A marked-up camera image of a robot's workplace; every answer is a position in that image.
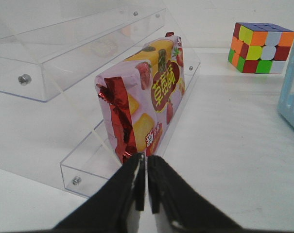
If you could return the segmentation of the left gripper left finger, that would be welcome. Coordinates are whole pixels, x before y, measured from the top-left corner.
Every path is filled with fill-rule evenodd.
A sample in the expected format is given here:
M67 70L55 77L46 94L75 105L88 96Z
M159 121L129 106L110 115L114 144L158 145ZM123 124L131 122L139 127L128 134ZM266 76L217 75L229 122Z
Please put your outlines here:
M132 155L107 183L60 221L53 233L136 233L145 202L145 155Z

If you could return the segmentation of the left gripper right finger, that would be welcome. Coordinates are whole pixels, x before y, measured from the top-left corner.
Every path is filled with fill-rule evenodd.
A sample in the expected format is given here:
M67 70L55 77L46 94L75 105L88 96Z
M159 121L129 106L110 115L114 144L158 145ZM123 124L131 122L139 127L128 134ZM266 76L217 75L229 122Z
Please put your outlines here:
M162 157L148 157L147 170L149 199L159 233L244 231L199 195Z

